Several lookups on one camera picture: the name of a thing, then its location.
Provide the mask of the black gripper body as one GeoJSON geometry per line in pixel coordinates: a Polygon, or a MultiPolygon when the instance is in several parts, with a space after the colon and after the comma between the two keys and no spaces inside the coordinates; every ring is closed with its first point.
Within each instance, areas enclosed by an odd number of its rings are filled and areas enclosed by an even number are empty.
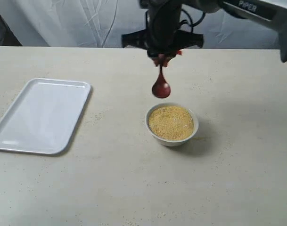
{"type": "Polygon", "coordinates": [[[180,0],[140,0],[145,12],[145,29],[121,36],[122,47],[132,46],[147,51],[148,57],[164,54],[175,57],[184,48],[201,48],[204,38],[193,33],[204,17],[193,22],[189,13],[182,8],[180,0]]]}

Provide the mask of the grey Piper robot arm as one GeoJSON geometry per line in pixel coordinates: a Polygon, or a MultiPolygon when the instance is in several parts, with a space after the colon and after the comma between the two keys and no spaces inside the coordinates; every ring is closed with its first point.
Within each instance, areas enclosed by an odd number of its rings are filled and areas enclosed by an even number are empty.
{"type": "Polygon", "coordinates": [[[155,65],[159,55],[171,60],[184,48],[202,47],[204,38],[193,32],[206,14],[222,9],[276,31],[281,61],[287,62],[287,0],[141,0],[146,9],[145,29],[122,35],[122,47],[147,51],[155,65]]]}

